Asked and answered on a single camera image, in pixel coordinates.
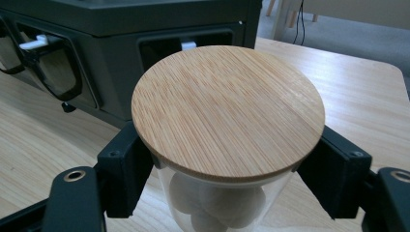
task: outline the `bamboo lid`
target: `bamboo lid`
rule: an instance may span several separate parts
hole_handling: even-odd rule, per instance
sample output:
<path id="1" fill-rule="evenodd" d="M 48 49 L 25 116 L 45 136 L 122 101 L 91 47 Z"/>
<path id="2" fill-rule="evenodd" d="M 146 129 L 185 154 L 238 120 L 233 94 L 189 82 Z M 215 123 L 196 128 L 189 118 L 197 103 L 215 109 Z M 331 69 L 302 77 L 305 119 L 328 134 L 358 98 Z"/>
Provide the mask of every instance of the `bamboo lid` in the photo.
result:
<path id="1" fill-rule="evenodd" d="M 206 46 L 148 70 L 133 92 L 132 119 L 170 167 L 242 183 L 298 165 L 319 141 L 325 112 L 312 83 L 274 56 Z"/>

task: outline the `clear glass container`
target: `clear glass container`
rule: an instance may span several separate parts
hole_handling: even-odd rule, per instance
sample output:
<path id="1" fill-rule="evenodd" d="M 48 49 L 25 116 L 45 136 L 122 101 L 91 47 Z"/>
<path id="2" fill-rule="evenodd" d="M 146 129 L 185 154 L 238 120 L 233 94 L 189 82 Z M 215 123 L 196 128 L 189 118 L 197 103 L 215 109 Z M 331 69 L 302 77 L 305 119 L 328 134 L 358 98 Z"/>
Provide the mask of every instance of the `clear glass container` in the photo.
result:
<path id="1" fill-rule="evenodd" d="M 161 164 L 160 180 L 169 210 L 182 230 L 253 231 L 265 217 L 292 172 L 250 183 L 201 180 Z"/>

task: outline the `round wooden lid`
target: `round wooden lid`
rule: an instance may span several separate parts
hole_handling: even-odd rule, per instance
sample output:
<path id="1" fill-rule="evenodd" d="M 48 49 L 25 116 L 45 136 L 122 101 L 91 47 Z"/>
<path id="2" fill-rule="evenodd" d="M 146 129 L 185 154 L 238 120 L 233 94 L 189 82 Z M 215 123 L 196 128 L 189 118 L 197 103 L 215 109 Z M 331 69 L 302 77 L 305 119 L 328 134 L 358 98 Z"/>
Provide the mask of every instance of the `round wooden lid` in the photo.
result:
<path id="1" fill-rule="evenodd" d="M 132 119 L 170 167 L 243 183 L 295 167 L 319 141 L 325 111 L 312 83 L 274 56 L 206 46 L 148 70 L 133 92 Z"/>

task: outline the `light wood tabletop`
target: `light wood tabletop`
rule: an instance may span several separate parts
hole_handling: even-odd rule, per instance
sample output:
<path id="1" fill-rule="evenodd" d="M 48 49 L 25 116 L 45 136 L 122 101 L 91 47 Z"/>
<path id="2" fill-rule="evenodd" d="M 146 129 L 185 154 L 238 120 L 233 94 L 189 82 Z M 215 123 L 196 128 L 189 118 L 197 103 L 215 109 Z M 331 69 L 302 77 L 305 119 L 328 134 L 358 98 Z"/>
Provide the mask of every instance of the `light wood tabletop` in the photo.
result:
<path id="1" fill-rule="evenodd" d="M 399 69 L 380 62 L 258 39 L 256 50 L 300 70 L 317 88 L 326 125 L 373 156 L 372 169 L 410 170 L 410 102 Z M 0 74 L 0 218 L 48 196 L 52 179 L 96 163 L 119 131 L 80 110 Z M 129 219 L 108 219 L 108 231 L 181 231 L 153 170 Z M 331 220 L 294 174 L 257 231 L 361 231 L 356 219 Z"/>

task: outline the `black machine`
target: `black machine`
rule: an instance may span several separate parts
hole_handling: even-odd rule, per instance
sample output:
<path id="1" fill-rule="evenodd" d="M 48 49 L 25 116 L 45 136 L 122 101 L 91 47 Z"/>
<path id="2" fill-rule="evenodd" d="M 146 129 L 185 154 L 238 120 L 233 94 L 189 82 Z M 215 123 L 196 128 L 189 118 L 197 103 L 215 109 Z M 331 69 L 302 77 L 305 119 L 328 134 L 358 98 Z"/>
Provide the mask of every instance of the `black machine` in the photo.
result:
<path id="1" fill-rule="evenodd" d="M 261 0 L 0 0 L 2 71 L 68 112 L 122 128 L 145 71 L 185 47 L 253 48 L 261 8 Z"/>
<path id="2" fill-rule="evenodd" d="M 94 168 L 59 174 L 48 199 L 0 219 L 0 231 L 105 231 L 103 213 L 131 216 L 155 163 L 129 122 Z M 365 232 L 410 231 L 410 172 L 387 167 L 375 174 L 370 165 L 369 154 L 325 127 L 297 171 L 331 218 L 355 218 L 361 207 Z"/>

